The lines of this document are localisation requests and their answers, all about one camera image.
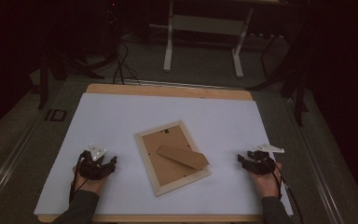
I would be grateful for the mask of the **wooden picture frame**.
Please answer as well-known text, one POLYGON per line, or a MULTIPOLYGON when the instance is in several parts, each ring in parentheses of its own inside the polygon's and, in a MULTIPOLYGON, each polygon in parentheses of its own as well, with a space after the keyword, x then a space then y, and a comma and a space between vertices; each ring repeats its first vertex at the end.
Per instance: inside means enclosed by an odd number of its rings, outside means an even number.
POLYGON ((206 156, 182 120, 136 133, 134 137, 157 197, 211 174, 206 156))

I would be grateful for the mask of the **person's left hand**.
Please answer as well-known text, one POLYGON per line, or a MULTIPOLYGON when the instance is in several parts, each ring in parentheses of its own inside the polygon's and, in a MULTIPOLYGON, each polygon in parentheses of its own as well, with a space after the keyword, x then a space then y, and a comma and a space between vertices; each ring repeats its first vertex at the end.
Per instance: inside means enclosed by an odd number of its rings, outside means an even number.
POLYGON ((73 172, 76 176, 75 180, 73 181, 73 183, 75 184, 74 193, 78 193, 81 190, 85 190, 95 193, 97 195, 101 194, 101 191, 103 190, 103 187, 107 181, 107 176, 99 180, 89 180, 81 176, 76 170, 75 166, 73 167, 73 172))

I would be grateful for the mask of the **person's right hand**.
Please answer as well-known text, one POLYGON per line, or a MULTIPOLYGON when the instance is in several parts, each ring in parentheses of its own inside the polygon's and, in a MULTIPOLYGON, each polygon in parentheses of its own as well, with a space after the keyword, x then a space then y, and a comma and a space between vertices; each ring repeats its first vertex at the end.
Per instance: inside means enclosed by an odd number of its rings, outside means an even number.
POLYGON ((281 175, 282 165, 278 162, 275 163, 275 170, 273 174, 267 175, 256 175, 250 173, 250 177, 255 183, 255 188, 261 199, 267 197, 277 197, 281 196, 281 184, 282 184, 282 175, 281 175))

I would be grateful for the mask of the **black floor socket plate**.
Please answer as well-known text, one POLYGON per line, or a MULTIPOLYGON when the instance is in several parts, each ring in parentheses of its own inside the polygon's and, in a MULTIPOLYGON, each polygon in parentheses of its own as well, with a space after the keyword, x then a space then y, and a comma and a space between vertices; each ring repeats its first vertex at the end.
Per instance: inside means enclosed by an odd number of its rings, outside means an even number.
POLYGON ((45 121, 64 121, 66 116, 66 110, 50 109, 45 116, 45 121))

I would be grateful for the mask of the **white metal desk frame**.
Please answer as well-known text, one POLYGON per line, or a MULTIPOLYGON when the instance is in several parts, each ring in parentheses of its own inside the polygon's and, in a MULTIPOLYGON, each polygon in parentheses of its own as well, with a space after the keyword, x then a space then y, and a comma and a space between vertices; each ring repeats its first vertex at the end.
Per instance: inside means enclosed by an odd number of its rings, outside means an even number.
POLYGON ((164 72, 171 71, 173 31, 180 30, 180 31, 190 31, 190 32, 201 32, 207 34, 237 36, 239 38, 238 44, 231 49, 231 56, 234 64, 236 77, 243 78, 244 73, 242 71, 242 66, 241 66, 240 52, 255 9, 253 7, 250 7, 247 10, 247 14, 244 21, 235 21, 235 20, 225 20, 225 19, 175 14, 173 12, 173 5, 174 5, 173 0, 170 0, 169 17, 168 17, 168 37, 167 37, 167 46, 165 50, 163 71, 164 72))

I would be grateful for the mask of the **black metal stand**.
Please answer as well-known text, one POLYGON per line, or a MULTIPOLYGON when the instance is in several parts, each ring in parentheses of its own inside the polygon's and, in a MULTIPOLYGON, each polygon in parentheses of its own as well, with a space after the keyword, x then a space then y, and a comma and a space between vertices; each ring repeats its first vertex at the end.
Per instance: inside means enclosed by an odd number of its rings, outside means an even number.
POLYGON ((82 63, 53 47, 46 48, 39 60, 39 84, 34 85, 33 88, 33 92, 39 94, 38 108, 42 109, 48 101, 48 72, 51 72, 51 74, 58 80, 65 80, 67 77, 65 66, 70 66, 87 77, 103 79, 102 76, 97 75, 94 72, 94 69, 107 66, 111 62, 112 57, 106 57, 97 63, 82 63))
POLYGON ((282 36, 288 43, 287 50, 282 62, 278 67, 267 74, 264 56, 269 47, 277 39, 276 36, 268 43, 262 51, 260 62, 263 68, 264 75, 267 80, 252 87, 247 87, 248 91, 260 91, 266 87, 283 81, 280 95, 283 98, 290 98, 293 94, 296 95, 296 103, 294 109, 294 117, 298 126, 302 127, 302 112, 306 110, 304 106, 304 94, 307 66, 304 64, 305 56, 307 55, 307 40, 303 36, 304 24, 302 22, 287 22, 282 25, 282 36))

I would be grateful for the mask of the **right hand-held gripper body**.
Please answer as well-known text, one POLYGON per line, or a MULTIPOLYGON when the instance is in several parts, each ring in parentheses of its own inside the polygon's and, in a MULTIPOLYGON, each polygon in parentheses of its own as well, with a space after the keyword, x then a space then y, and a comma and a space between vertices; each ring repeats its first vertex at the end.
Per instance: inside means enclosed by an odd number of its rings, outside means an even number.
POLYGON ((275 160, 270 157, 270 153, 284 153, 284 149, 270 144, 254 146, 254 150, 247 151, 248 168, 247 170, 256 175, 267 175, 275 170, 275 160))

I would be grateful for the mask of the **dark equipment rack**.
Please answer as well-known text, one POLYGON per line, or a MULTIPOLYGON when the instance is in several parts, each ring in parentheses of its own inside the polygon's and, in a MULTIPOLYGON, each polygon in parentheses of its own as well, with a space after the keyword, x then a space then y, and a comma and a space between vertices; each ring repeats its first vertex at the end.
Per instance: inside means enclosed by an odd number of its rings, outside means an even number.
POLYGON ((119 0, 103 0, 103 56, 106 60, 117 57, 121 33, 121 4, 119 0))

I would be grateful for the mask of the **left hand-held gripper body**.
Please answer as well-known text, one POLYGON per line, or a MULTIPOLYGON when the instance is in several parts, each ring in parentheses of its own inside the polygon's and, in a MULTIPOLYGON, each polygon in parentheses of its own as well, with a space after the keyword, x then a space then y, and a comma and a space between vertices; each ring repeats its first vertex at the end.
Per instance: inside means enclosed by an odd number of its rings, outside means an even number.
POLYGON ((107 176, 105 169, 110 164, 103 164, 106 149, 89 144, 89 149, 84 150, 77 162, 78 173, 90 180, 99 180, 107 176))

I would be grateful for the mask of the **metal floor rail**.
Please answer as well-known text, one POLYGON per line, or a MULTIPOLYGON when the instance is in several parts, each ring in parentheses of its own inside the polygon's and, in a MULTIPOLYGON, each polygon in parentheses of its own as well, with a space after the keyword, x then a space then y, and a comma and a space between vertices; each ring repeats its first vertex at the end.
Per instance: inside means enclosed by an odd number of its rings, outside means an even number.
POLYGON ((318 190, 319 196, 324 205, 324 210, 328 216, 330 224, 343 224, 342 216, 337 209, 337 204, 333 198, 333 195, 331 194, 331 189, 327 185, 320 165, 317 162, 310 143, 306 138, 305 132, 297 124, 296 118, 294 116, 295 104, 293 103, 291 98, 282 98, 282 102, 285 106, 289 119, 291 120, 291 123, 296 130, 296 134, 299 137, 301 146, 304 148, 307 165, 310 169, 310 174, 312 176, 314 184, 316 185, 316 189, 318 190))
POLYGON ((35 129, 38 124, 44 119, 48 114, 48 109, 37 109, 36 114, 32 121, 26 126, 26 129, 23 131, 21 137, 16 142, 16 145, 11 149, 8 158, 0 166, 0 193, 5 187, 7 181, 10 179, 15 167, 17 166, 19 159, 24 154, 24 149, 30 141, 32 135, 34 134, 35 129))

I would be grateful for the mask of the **white table mat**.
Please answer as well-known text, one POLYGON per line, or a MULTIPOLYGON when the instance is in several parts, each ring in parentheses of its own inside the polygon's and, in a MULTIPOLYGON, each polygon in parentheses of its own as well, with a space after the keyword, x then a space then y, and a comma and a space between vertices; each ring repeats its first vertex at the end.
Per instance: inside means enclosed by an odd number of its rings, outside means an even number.
POLYGON ((253 101, 86 93, 54 162, 39 202, 38 216, 68 207, 72 168, 89 145, 117 158, 98 203, 100 215, 259 215, 261 201, 239 154, 268 140, 253 101), (210 175, 157 196, 135 135, 181 120, 210 165, 210 175))

